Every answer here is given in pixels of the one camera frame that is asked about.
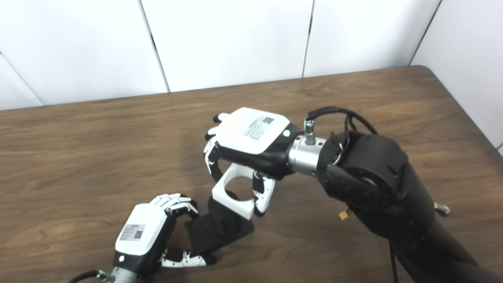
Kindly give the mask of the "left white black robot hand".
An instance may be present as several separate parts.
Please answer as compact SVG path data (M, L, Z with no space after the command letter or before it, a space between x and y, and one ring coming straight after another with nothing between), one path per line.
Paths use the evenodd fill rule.
M177 220L200 214L196 201L181 193L163 194L137 204L115 242L111 276L115 283L145 283L161 268L215 265L216 257L167 247Z

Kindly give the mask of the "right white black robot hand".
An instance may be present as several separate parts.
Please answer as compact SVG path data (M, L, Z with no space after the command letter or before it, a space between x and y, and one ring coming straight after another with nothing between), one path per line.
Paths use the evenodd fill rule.
M216 115L213 122L216 126L207 131L203 150L212 179L219 184L236 172L253 181L253 201L244 206L223 201L222 205L246 220L252 215L262 217L275 182L294 174L288 152L303 130L283 115L247 107Z

